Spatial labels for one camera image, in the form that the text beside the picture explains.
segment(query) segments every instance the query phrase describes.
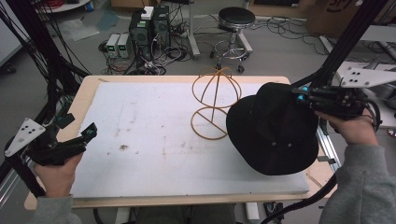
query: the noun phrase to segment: gray sleeve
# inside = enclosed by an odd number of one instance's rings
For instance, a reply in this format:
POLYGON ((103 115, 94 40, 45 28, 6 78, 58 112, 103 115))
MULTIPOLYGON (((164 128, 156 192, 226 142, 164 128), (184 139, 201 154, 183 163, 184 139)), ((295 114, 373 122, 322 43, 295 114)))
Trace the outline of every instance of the gray sleeve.
POLYGON ((78 216, 71 214, 73 196, 66 198, 37 198, 35 214, 28 224, 81 224, 78 216))
POLYGON ((347 147, 336 177, 337 190, 319 223, 396 223, 396 179, 388 173, 384 148, 347 147))

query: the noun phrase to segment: metal stool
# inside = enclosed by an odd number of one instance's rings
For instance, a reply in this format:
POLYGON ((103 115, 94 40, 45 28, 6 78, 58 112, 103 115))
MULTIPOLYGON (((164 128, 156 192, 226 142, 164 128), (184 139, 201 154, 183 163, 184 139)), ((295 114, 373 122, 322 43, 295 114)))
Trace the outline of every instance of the metal stool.
POLYGON ((210 58, 214 58, 215 53, 219 58, 216 69, 221 69, 221 59, 226 58, 239 60, 238 72, 245 71, 242 61, 249 56, 248 50, 236 43, 235 39, 238 32, 252 26, 255 20, 254 14, 242 7, 226 7, 219 12, 219 28, 232 33, 230 40, 221 40, 210 52, 210 58))

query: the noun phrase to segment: person's hand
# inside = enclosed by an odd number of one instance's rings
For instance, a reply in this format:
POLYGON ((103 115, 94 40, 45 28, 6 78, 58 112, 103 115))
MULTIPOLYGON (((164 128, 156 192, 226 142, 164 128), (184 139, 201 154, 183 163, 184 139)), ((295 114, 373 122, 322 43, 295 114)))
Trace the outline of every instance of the person's hand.
POLYGON ((315 111, 315 114, 329 121, 349 145, 378 146, 373 120, 369 117, 370 113, 367 109, 364 109, 362 116, 350 120, 339 119, 318 111, 315 111))
POLYGON ((70 194, 75 181, 75 173, 82 153, 64 162, 63 166, 35 165, 35 173, 41 179, 46 189, 46 197, 62 198, 70 194))

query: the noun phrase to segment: black bucket hat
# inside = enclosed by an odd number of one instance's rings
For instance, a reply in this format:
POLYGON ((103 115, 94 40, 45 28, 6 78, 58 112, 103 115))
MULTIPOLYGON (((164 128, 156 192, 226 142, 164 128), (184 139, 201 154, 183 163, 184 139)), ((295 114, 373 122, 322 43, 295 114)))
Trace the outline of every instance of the black bucket hat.
POLYGON ((264 175, 291 175, 318 156, 318 117, 296 104, 291 85, 266 83, 242 98, 227 115, 228 135, 245 159, 264 175))

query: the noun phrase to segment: wire frame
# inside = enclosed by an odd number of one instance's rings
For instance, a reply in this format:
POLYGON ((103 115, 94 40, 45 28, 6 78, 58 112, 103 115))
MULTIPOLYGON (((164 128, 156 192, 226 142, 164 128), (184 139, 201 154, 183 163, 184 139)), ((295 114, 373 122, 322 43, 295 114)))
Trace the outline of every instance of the wire frame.
POLYGON ((227 67, 203 70, 192 84, 192 94, 204 105, 191 117, 194 132, 207 140, 218 140, 227 136, 227 112, 224 109, 234 105, 242 96, 241 87, 233 79, 231 70, 227 67))

